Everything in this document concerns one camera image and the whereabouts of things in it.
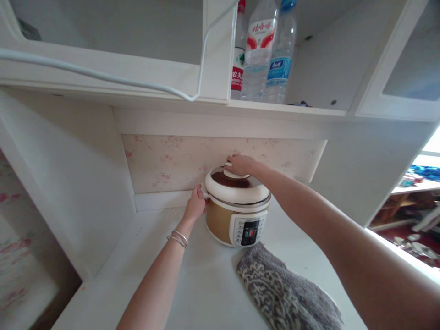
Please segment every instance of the bottle cap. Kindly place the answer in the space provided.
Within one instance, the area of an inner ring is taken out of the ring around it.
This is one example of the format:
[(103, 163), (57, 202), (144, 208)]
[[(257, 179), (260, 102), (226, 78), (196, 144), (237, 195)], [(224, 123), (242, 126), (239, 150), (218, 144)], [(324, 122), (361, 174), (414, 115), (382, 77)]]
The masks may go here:
[(246, 0), (240, 0), (238, 2), (238, 12), (243, 13), (244, 14), (244, 10), (246, 8)]
[(281, 11), (289, 11), (295, 8), (297, 0), (282, 0)]

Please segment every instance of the control panel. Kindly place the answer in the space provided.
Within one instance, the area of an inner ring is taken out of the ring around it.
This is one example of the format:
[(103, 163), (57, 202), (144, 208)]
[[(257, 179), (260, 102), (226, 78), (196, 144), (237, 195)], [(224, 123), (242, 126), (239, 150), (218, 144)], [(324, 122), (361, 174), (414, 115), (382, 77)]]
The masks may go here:
[(232, 244), (238, 247), (250, 247), (258, 243), (266, 218), (266, 210), (253, 214), (231, 215), (229, 238)]

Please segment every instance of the floral wallpaper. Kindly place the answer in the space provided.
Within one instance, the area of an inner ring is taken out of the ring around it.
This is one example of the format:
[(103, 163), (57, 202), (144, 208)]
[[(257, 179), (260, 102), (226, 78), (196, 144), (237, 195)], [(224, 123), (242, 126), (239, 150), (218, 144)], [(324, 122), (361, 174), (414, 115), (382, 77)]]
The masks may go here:
[(0, 151), (0, 329), (50, 329), (80, 284)]
[(123, 134), (135, 193), (189, 190), (229, 154), (247, 154), (310, 182), (326, 141)]

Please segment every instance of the white cabinet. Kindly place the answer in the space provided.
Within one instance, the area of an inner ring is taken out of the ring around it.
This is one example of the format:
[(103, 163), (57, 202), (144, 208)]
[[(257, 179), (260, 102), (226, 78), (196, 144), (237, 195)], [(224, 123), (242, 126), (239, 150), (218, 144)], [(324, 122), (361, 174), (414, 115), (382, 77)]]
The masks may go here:
[(354, 104), (357, 116), (436, 121), (440, 117), (440, 2), (406, 1)]
[[(144, 83), (163, 84), (194, 95), (202, 36), (231, 3), (232, 0), (0, 0), (0, 47)], [(16, 17), (26, 24), (28, 31), (38, 30), (42, 41), (25, 38)], [(210, 33), (201, 99), (223, 103), (229, 99), (235, 17), (232, 10)], [(171, 97), (71, 72), (5, 61), (0, 63), (0, 83)]]
[[(194, 95), (202, 36), (208, 23), (232, 0), (0, 3), (0, 47), (159, 83)], [(247, 1), (248, 18), (257, 3)], [(233, 113), (249, 117), (250, 110), (255, 110), (255, 116), (261, 118), (310, 114), (437, 121), (439, 6), (438, 0), (298, 0), (298, 40), (286, 105), (229, 100), (236, 20), (232, 10), (209, 37), (200, 100), (227, 104), (222, 105), (223, 109), (203, 105), (207, 113), (223, 116)], [(24, 38), (16, 16), (37, 28), (43, 42)], [(175, 98), (57, 69), (5, 61), (0, 62), (0, 83), (67, 90), (89, 98), (98, 95), (98, 100), (105, 95), (101, 102), (122, 107), (147, 103), (147, 97)], [(292, 105), (301, 101), (313, 108)], [(187, 105), (176, 107), (166, 102), (162, 109), (200, 112), (196, 107), (188, 109)]]
[(349, 116), (439, 120), (438, 7), (436, 0), (359, 2), (300, 45), (287, 103), (304, 100)]

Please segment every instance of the blue bottle cap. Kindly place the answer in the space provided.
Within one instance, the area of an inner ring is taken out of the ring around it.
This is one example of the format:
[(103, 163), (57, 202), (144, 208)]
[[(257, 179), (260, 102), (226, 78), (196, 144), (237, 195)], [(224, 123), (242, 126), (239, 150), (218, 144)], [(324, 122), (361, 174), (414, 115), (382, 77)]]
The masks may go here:
[(297, 0), (282, 0), (281, 11), (289, 11), (295, 8)]

